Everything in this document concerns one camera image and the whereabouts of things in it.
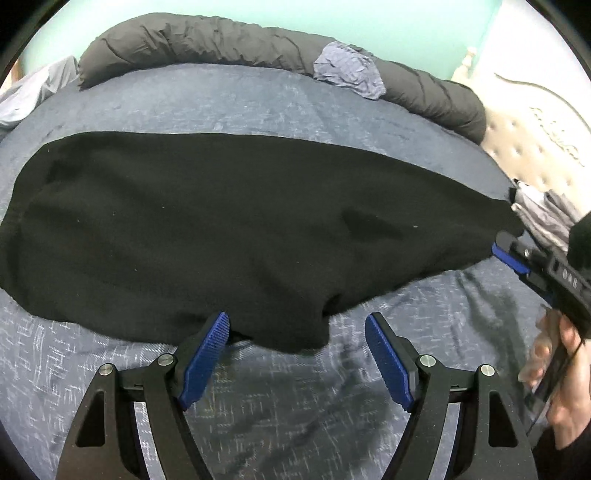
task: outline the human hand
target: human hand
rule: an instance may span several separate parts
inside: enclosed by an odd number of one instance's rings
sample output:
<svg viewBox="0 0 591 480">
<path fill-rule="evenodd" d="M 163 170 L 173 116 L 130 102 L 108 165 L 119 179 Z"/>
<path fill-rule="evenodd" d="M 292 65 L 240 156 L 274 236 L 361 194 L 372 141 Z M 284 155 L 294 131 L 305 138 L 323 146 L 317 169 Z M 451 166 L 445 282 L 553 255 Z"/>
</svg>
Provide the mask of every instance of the human hand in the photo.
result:
<svg viewBox="0 0 591 480">
<path fill-rule="evenodd" d="M 534 388 L 543 377 L 550 363 L 552 351 L 562 342 L 571 364 L 560 386 L 550 399 L 546 414 L 554 429 L 556 448 L 563 449 L 575 441 L 591 420 L 591 342 L 577 348 L 580 336 L 577 329 L 565 316 L 549 310 L 537 323 L 541 333 L 535 339 L 530 358 L 519 373 L 519 380 Z"/>
</svg>

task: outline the mattress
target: mattress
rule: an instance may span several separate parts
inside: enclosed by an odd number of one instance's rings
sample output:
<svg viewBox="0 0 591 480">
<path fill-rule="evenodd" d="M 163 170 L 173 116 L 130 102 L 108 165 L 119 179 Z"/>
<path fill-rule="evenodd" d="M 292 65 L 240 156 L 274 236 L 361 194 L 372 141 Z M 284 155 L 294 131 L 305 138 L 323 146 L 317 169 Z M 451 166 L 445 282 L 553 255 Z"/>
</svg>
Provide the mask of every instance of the mattress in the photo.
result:
<svg viewBox="0 0 591 480">
<path fill-rule="evenodd" d="M 84 91 L 70 84 L 41 104 L 0 142 L 0 218 L 18 172 L 43 144 L 104 130 L 304 138 L 389 155 L 493 198 L 506 197 L 510 185 L 477 145 L 392 103 L 280 70 L 179 64 Z M 332 317 L 330 342 L 319 351 L 228 346 L 187 421 L 216 479 L 380 478 L 408 416 L 390 400 L 369 353 L 365 317 L 382 312 L 398 335 L 449 367 L 495 365 L 518 400 L 539 304 L 493 258 L 417 280 Z M 32 317 L 0 291 L 0 422 L 40 480 L 53 479 L 98 366 L 138 367 L 173 350 Z M 142 404 L 136 412 L 148 471 L 161 480 Z M 433 479 L 444 477 L 456 420 L 450 406 Z"/>
</svg>

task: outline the sleeve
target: sleeve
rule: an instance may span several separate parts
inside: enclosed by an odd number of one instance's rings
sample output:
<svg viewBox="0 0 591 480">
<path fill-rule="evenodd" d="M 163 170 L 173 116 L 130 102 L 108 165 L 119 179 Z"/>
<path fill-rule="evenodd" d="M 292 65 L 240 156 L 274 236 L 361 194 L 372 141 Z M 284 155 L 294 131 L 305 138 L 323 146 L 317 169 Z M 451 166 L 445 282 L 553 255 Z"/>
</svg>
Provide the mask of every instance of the sleeve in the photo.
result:
<svg viewBox="0 0 591 480">
<path fill-rule="evenodd" d="M 544 432 L 534 448 L 539 480 L 588 480 L 591 472 L 591 423 L 573 443 L 556 450 L 554 432 Z"/>
</svg>

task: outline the headboard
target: headboard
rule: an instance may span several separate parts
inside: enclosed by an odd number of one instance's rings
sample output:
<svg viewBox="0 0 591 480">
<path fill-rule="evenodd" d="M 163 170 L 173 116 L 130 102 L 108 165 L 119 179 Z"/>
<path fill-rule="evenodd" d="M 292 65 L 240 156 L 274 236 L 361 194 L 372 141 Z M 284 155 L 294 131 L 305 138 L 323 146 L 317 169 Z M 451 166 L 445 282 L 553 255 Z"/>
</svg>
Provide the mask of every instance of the headboard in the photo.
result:
<svg viewBox="0 0 591 480">
<path fill-rule="evenodd" d="M 591 210 L 591 127 L 577 109 L 543 85 L 495 72 L 469 75 L 469 48 L 452 77 L 474 90 L 486 109 L 482 148 L 512 179 L 564 193 Z"/>
</svg>

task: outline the green wall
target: green wall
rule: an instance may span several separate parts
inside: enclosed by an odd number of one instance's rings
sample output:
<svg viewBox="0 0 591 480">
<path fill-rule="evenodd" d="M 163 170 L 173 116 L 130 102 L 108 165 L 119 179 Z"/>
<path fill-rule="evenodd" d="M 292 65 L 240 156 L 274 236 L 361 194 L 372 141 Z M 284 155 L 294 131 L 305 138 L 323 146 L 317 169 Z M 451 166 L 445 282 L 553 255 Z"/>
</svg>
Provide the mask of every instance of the green wall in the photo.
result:
<svg viewBox="0 0 591 480">
<path fill-rule="evenodd" d="M 70 0 L 31 40 L 25 73 L 76 57 L 109 27 L 149 12 L 218 15 L 264 27 L 318 33 L 378 57 L 450 78 L 480 47 L 502 0 Z"/>
</svg>

